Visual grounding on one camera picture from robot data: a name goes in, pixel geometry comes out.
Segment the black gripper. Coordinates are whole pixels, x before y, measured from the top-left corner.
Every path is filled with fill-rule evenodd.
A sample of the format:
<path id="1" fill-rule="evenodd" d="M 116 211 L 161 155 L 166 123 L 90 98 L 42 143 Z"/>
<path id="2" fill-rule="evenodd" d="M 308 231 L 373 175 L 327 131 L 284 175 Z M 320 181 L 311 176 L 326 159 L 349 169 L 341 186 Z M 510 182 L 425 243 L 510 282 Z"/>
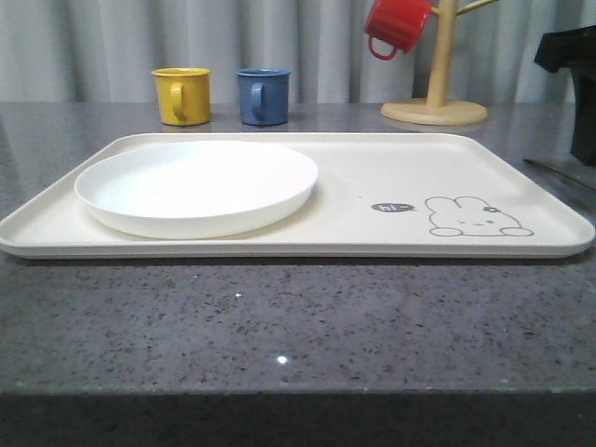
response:
<path id="1" fill-rule="evenodd" d="M 535 63 L 549 73 L 568 69 L 576 105 L 571 154 L 595 165 L 595 27 L 543 34 Z"/>

